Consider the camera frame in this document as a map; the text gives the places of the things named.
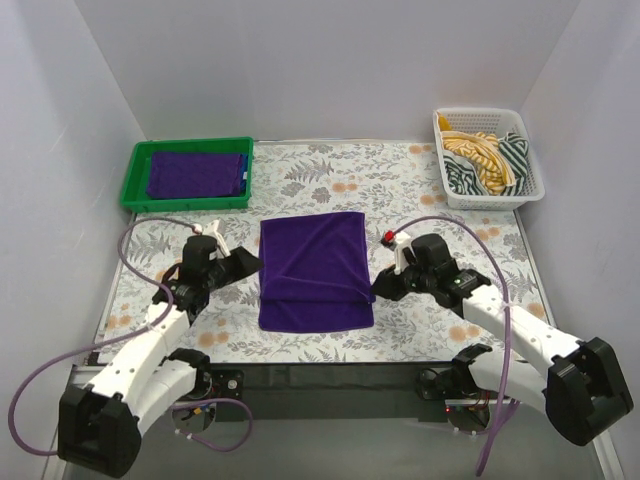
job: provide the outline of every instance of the table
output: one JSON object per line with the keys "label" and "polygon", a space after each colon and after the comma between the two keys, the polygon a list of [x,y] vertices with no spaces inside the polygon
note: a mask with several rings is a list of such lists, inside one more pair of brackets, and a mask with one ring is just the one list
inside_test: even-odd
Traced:
{"label": "table", "polygon": [[[248,209],[172,216],[201,224],[221,218],[229,247],[243,245],[257,255],[261,220],[361,211],[366,215],[372,280],[393,262],[392,252],[379,243],[385,231],[419,216],[450,216],[464,221],[486,241],[505,274],[513,301],[546,320],[515,214],[449,209],[432,144],[257,143],[252,195]],[[473,267],[497,283],[479,246],[456,225],[433,221],[408,232],[439,233],[461,268]],[[137,268],[159,279],[180,259],[190,233],[165,222],[145,223],[134,231],[128,255]],[[261,364],[448,361],[472,343],[501,344],[488,332],[441,309],[429,295],[409,295],[401,302],[378,299],[372,328],[329,334],[264,332],[258,326],[258,291],[254,275],[215,292],[178,346],[197,348],[213,363]],[[99,336],[113,338],[137,329],[154,292],[155,287],[129,271],[119,271]],[[119,348],[117,344],[106,347],[92,361],[107,363]]]}

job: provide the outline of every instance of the white backdrop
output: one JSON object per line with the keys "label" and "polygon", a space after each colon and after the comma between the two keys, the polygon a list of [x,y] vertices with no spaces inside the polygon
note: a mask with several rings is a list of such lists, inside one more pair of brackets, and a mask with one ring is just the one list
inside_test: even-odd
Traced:
{"label": "white backdrop", "polygon": [[519,109],[579,0],[76,0],[149,138],[430,139]]}
{"label": "white backdrop", "polygon": [[[127,215],[117,196],[142,132],[72,0],[0,2],[0,479],[40,478],[9,436],[18,384],[88,343]],[[70,362],[29,388],[26,440],[49,449]]]}
{"label": "white backdrop", "polygon": [[522,218],[558,324],[611,343],[636,409],[611,429],[626,477],[640,432],[640,5],[582,0],[523,113],[546,197]]}

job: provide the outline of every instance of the purple towel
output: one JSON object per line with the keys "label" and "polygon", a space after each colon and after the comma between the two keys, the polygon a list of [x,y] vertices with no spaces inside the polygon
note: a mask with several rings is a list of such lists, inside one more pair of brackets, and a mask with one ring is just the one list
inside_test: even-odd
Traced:
{"label": "purple towel", "polygon": [[153,152],[147,195],[156,200],[238,196],[240,153]]}
{"label": "purple towel", "polygon": [[260,258],[263,330],[324,333],[373,326],[363,213],[265,220]]}

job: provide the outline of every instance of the white plastic basket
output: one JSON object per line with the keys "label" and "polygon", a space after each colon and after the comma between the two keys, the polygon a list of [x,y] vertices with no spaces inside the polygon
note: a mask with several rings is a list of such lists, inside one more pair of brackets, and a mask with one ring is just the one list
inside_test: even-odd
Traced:
{"label": "white plastic basket", "polygon": [[438,126],[439,112],[444,116],[451,128],[458,132],[493,133],[498,138],[507,133],[517,133],[529,140],[522,118],[513,110],[501,108],[439,108],[433,112],[433,129],[436,134],[436,148],[440,160],[440,173],[447,194],[447,203],[451,208],[459,210],[515,210],[527,202],[540,200],[544,197],[542,177],[536,162],[535,154],[529,142],[529,173],[522,189],[522,195],[507,197],[499,195],[460,195],[449,187],[447,172],[444,168],[444,156],[440,127]]}

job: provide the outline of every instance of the yellow striped fabric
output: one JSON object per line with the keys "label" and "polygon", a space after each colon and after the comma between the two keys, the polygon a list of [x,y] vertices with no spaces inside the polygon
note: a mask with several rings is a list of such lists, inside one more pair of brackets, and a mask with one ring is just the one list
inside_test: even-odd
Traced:
{"label": "yellow striped fabric", "polygon": [[516,183],[511,165],[498,151],[500,141],[495,135],[445,131],[442,146],[456,155],[468,158],[476,167],[478,179],[492,195],[501,194]]}

